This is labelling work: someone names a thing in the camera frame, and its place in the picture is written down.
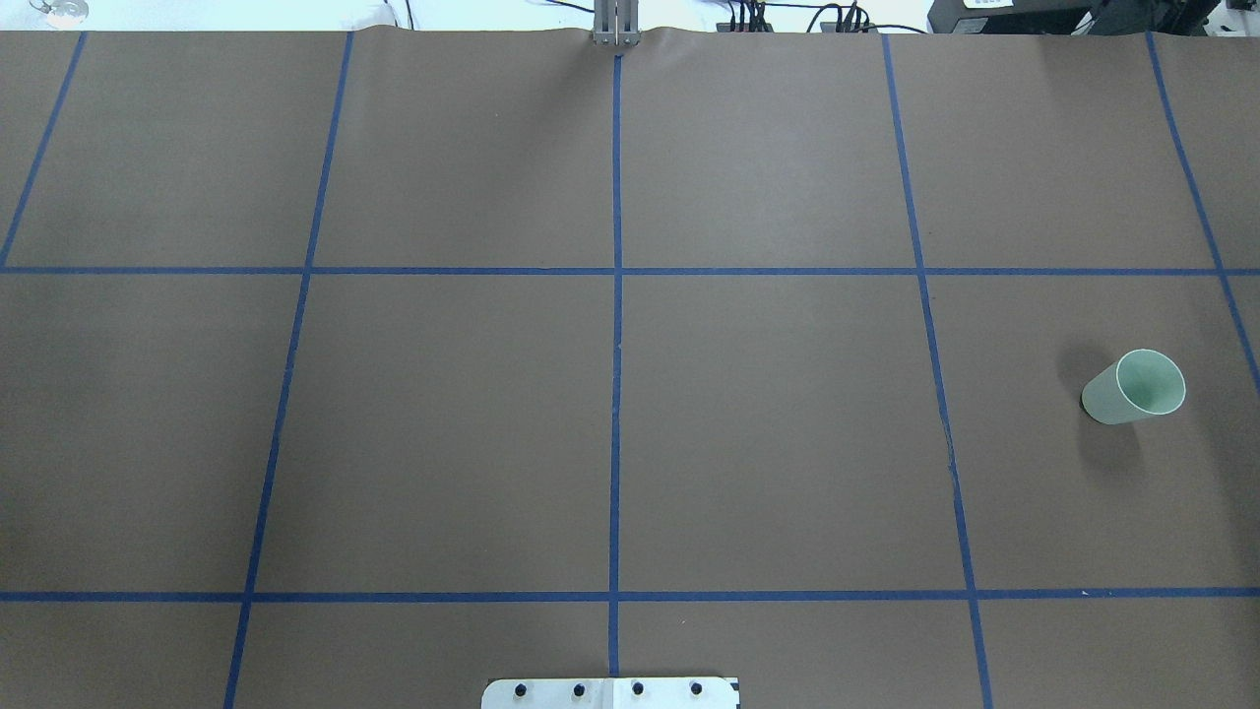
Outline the light green plastic cup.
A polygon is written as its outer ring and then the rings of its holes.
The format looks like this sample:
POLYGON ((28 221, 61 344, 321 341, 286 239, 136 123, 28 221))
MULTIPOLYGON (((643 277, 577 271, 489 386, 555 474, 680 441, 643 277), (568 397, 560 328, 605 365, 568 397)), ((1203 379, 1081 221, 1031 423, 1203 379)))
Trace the light green plastic cup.
POLYGON ((1087 382, 1080 403, 1099 423, 1121 424, 1169 416, 1184 403, 1187 387, 1178 364, 1149 349, 1123 354, 1087 382))

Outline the aluminium frame post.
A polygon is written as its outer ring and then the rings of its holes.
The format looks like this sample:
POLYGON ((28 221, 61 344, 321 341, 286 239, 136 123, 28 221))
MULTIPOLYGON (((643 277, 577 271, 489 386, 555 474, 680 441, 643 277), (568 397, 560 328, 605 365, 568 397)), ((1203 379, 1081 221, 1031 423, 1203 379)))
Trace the aluminium frame post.
POLYGON ((593 1, 593 45, 635 47, 643 40, 638 0, 593 1))

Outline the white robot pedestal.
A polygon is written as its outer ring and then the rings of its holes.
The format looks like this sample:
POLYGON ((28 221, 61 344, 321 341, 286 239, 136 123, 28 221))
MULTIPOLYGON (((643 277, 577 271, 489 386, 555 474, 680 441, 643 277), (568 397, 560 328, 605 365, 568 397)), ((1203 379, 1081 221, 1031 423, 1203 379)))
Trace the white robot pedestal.
POLYGON ((501 678, 481 708, 740 708, 733 678, 501 678))

